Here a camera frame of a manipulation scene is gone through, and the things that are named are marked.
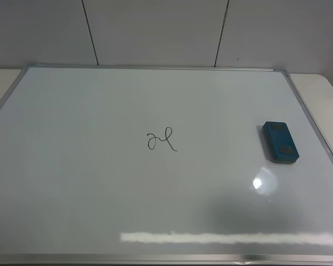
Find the blue board eraser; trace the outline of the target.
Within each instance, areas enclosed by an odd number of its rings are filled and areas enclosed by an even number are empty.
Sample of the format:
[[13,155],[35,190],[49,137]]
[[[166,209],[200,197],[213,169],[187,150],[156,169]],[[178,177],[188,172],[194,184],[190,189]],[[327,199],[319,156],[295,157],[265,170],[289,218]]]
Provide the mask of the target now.
[[267,121],[262,129],[273,163],[294,164],[299,159],[299,153],[286,123]]

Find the black marker scribble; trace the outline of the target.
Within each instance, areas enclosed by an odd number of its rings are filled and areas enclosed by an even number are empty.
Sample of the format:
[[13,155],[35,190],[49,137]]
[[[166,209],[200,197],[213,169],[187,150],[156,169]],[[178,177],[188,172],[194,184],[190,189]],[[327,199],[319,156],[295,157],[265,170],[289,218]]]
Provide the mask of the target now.
[[166,127],[165,128],[163,139],[161,139],[160,137],[158,137],[157,135],[155,135],[153,133],[148,133],[147,134],[147,137],[149,138],[148,142],[147,142],[148,149],[154,150],[155,147],[156,147],[157,141],[160,141],[160,142],[166,142],[169,145],[169,147],[171,148],[172,151],[177,152],[178,150],[176,150],[172,146],[172,144],[169,140],[169,138],[171,137],[172,134],[173,134],[173,129],[171,127]]

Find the white whiteboard with aluminium frame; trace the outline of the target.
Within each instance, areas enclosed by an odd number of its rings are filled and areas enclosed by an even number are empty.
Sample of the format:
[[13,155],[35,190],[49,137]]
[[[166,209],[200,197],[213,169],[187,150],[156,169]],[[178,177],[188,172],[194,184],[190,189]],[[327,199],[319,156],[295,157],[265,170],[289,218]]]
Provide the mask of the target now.
[[332,149],[283,70],[29,66],[0,100],[15,264],[333,265]]

